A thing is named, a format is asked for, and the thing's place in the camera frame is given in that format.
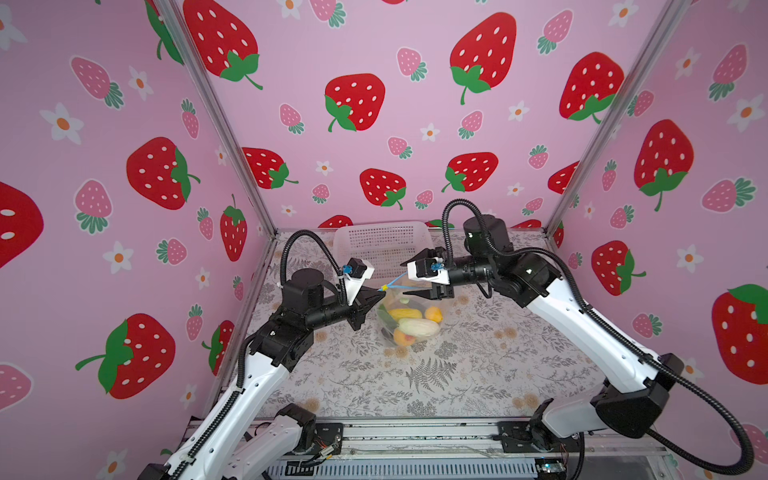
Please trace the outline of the green toy leaf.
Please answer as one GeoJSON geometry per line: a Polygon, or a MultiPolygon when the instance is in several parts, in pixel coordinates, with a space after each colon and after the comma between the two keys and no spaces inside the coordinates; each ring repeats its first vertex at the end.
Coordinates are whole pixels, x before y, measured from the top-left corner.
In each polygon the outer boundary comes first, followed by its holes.
{"type": "Polygon", "coordinates": [[[378,306],[377,315],[386,330],[393,332],[398,327],[398,322],[391,316],[383,304],[378,306]]]}

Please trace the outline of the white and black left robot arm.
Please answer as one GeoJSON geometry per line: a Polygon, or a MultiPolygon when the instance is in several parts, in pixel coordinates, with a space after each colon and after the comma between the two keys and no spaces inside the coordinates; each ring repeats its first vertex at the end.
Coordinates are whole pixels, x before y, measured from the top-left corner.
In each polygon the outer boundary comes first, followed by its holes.
{"type": "Polygon", "coordinates": [[[280,261],[282,301],[269,319],[241,343],[233,382],[194,434],[163,464],[149,464],[143,479],[260,479],[280,457],[311,449],[316,417],[290,404],[251,440],[244,436],[266,400],[311,348],[318,329],[347,322],[359,330],[384,291],[366,286],[373,265],[352,257],[340,265],[314,232],[287,240],[280,261]],[[287,272],[291,247],[313,240],[330,260],[334,275],[317,269],[287,272]]]}

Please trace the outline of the white plastic basket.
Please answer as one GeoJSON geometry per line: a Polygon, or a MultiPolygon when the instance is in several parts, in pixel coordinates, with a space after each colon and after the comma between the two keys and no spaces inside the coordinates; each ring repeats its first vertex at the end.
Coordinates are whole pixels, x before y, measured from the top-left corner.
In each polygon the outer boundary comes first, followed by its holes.
{"type": "Polygon", "coordinates": [[[396,222],[342,227],[335,232],[332,247],[339,261],[355,257],[371,263],[374,273],[367,284],[380,286],[405,271],[402,262],[434,244],[425,224],[396,222]]]}

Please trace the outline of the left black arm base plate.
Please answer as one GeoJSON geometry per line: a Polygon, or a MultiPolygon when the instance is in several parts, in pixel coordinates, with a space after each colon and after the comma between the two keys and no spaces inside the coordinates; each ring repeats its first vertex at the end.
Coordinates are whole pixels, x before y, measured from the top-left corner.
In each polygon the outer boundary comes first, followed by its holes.
{"type": "Polygon", "coordinates": [[[330,448],[330,455],[340,454],[342,450],[343,423],[316,423],[312,430],[302,428],[296,447],[289,450],[287,456],[319,455],[330,448]]]}

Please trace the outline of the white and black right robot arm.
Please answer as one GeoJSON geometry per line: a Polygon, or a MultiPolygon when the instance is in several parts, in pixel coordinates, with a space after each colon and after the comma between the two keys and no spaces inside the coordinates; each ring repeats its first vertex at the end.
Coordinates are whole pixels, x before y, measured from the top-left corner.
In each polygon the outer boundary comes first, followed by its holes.
{"type": "Polygon", "coordinates": [[[612,430],[630,439],[656,440],[682,459],[720,475],[741,475],[755,461],[751,440],[737,418],[715,397],[683,378],[684,364],[674,354],[658,355],[626,336],[583,298],[567,264],[538,247],[515,249],[503,221],[482,214],[466,199],[454,199],[443,210],[444,244],[424,249],[403,262],[412,281],[430,283],[417,296],[450,298],[454,289],[475,285],[486,298],[499,294],[547,321],[600,368],[605,379],[593,391],[571,400],[544,401],[515,439],[541,452],[552,451],[577,436],[583,446],[588,432],[612,430]],[[711,407],[730,427],[740,447],[730,465],[703,460],[654,430],[679,385],[711,407]]]}

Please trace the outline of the yellow toy banana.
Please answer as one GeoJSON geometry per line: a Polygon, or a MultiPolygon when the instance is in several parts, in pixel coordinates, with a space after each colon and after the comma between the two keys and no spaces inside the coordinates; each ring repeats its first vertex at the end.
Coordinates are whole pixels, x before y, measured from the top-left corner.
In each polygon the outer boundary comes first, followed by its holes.
{"type": "Polygon", "coordinates": [[[423,319],[422,312],[414,308],[396,308],[389,310],[389,313],[397,322],[405,319],[423,319]]]}

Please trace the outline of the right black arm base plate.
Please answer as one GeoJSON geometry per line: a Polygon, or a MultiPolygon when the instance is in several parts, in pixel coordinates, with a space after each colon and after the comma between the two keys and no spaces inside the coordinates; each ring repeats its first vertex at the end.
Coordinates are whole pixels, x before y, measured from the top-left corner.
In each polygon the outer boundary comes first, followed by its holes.
{"type": "Polygon", "coordinates": [[[530,425],[528,420],[507,420],[497,423],[495,439],[501,442],[505,453],[555,454],[578,453],[578,436],[556,437],[543,424],[530,425]]]}

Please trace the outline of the clear zip top bag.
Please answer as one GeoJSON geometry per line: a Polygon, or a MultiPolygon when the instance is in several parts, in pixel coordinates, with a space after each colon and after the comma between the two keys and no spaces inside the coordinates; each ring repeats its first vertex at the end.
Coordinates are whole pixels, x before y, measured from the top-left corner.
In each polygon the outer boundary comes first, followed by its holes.
{"type": "Polygon", "coordinates": [[[439,302],[414,295],[421,290],[430,293],[430,287],[429,282],[411,280],[406,274],[380,287],[385,297],[377,304],[375,313],[379,333],[386,342],[411,347],[440,334],[446,313],[439,302]]]}

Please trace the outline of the orange toy slice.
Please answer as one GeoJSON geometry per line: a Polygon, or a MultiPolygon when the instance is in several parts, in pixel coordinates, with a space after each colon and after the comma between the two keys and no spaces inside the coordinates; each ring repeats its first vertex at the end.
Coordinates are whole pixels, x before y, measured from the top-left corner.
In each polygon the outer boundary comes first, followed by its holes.
{"type": "Polygon", "coordinates": [[[399,328],[393,331],[393,341],[397,346],[409,347],[416,342],[416,338],[403,333],[399,328]]]}

